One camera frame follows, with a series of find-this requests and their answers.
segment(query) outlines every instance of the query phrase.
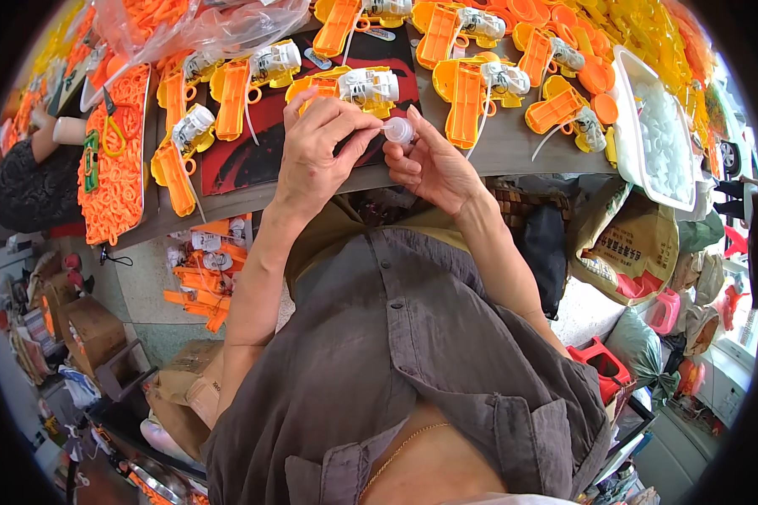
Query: car wheel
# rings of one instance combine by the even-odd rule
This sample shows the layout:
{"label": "car wheel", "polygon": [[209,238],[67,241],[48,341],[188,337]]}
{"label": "car wheel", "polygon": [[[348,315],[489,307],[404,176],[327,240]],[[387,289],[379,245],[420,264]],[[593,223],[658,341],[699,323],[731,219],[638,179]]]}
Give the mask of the car wheel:
{"label": "car wheel", "polygon": [[738,175],[741,171],[741,158],[738,154],[738,146],[732,142],[722,141],[718,146],[722,153],[724,171],[729,175]]}

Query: floor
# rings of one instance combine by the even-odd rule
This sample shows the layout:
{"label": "floor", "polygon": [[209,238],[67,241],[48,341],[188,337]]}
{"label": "floor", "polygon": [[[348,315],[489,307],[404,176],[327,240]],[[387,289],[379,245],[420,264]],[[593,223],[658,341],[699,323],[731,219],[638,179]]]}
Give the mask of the floor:
{"label": "floor", "polygon": [[[121,319],[127,339],[141,339],[143,351],[135,354],[140,369],[148,369],[149,364],[168,364],[192,338],[224,338],[224,325],[213,334],[205,329],[205,318],[163,300],[163,289],[177,288],[176,278],[165,263],[163,238],[124,249],[121,254],[131,258],[132,267],[110,261],[99,266],[98,251],[87,246],[83,238],[59,239],[58,245],[64,254],[79,253],[85,278],[95,277],[93,295]],[[579,346],[595,335],[608,333],[623,310],[590,284],[571,278],[559,305],[558,320],[550,325],[565,345]],[[279,329],[294,311],[284,285]]]}

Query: red and black mat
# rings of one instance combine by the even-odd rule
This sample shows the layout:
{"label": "red and black mat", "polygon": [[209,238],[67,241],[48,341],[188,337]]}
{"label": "red and black mat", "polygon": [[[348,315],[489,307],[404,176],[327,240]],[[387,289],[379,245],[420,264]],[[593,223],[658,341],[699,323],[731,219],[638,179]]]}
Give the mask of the red and black mat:
{"label": "red and black mat", "polygon": [[[396,39],[388,42],[365,33],[354,33],[347,64],[351,68],[368,66],[389,66],[398,76],[399,100],[391,116],[403,116],[410,105],[419,106],[419,90],[415,82],[413,57],[410,41],[405,27],[390,30]],[[303,32],[292,35],[301,55],[311,47],[317,32]],[[340,65],[343,57],[337,56],[333,66]],[[302,56],[303,67],[299,79],[306,75],[322,72],[317,66]],[[235,141],[216,140],[213,146],[202,155],[202,194],[219,195],[253,184],[269,183],[278,179],[280,160],[283,155],[283,108],[286,106],[284,96],[287,88],[262,88],[261,100],[250,106],[253,129],[259,137],[260,146],[256,146],[247,125],[242,136]],[[208,95],[208,108],[216,114],[219,104]],[[384,136],[374,138],[365,155],[357,162],[357,167],[382,162],[382,143]]]}

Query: gold necklace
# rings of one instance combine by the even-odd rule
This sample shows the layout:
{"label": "gold necklace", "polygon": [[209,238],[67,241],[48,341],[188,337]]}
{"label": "gold necklace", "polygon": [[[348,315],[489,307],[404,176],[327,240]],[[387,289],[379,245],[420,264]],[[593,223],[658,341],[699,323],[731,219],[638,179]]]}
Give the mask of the gold necklace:
{"label": "gold necklace", "polygon": [[398,456],[398,454],[404,449],[404,446],[407,445],[410,440],[414,439],[417,435],[420,435],[424,433],[425,431],[432,430],[433,428],[440,428],[442,426],[449,426],[449,423],[438,423],[438,424],[430,424],[429,426],[425,426],[424,428],[421,428],[417,431],[415,431],[412,435],[407,437],[407,440],[403,441],[401,445],[398,446],[398,449],[394,451],[393,454],[390,455],[389,458],[384,462],[384,465],[379,467],[379,470],[376,471],[376,474],[371,478],[371,480],[368,481],[367,484],[365,484],[365,487],[362,489],[362,492],[360,493],[359,498],[356,499],[356,502],[359,503],[362,501],[362,497],[365,494],[365,491],[368,490],[368,488],[371,487],[372,484],[374,484],[374,481],[376,481],[377,478],[379,478],[380,475],[382,475],[382,472],[384,472],[384,469],[387,468],[387,466],[390,464],[390,462]]}

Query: table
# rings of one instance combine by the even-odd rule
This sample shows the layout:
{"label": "table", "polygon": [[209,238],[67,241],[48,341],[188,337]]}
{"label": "table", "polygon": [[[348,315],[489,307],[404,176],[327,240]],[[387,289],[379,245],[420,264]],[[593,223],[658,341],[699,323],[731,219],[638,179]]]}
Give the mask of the table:
{"label": "table", "polygon": [[[306,24],[299,32],[312,30],[320,27],[317,20]],[[407,25],[410,40],[420,39],[412,25]],[[483,51],[474,44],[468,49],[467,56]],[[509,35],[493,49],[501,56],[507,56],[510,61],[518,61],[522,53],[514,47]],[[432,72],[419,66],[415,61],[415,76],[418,81],[421,108],[429,121],[437,126],[442,132],[449,113],[450,104],[445,103],[435,93],[432,87]],[[588,93],[580,85],[576,84],[582,95],[588,98]],[[497,107],[497,114],[486,121],[483,135],[480,137],[475,152],[472,154],[472,164],[480,176],[492,175],[520,175],[520,174],[557,174],[557,173],[608,173],[616,171],[607,162],[603,153],[587,154],[576,147],[575,136],[556,134],[546,142],[535,162],[530,158],[536,146],[542,141],[541,135],[536,135],[527,126],[524,119],[528,105],[536,102],[537,88],[532,88],[523,100],[523,106],[506,109]],[[158,141],[165,135],[165,110],[158,108]],[[192,175],[191,180],[199,197],[199,203],[205,213],[205,218],[210,221],[232,217],[238,214],[251,213],[262,210],[272,200],[275,194],[276,183],[264,183],[230,191],[223,195],[204,197],[201,187],[201,155],[197,155],[198,170]],[[388,177],[387,166],[383,164],[354,169],[351,176],[343,183],[337,193],[372,189],[375,187],[393,186],[395,183]],[[160,212],[137,228],[129,230],[118,237],[118,245],[113,250],[121,250],[135,244],[145,242],[154,237],[160,237],[181,229],[202,224],[199,210],[190,216],[178,217],[171,208],[168,189],[158,187]]]}

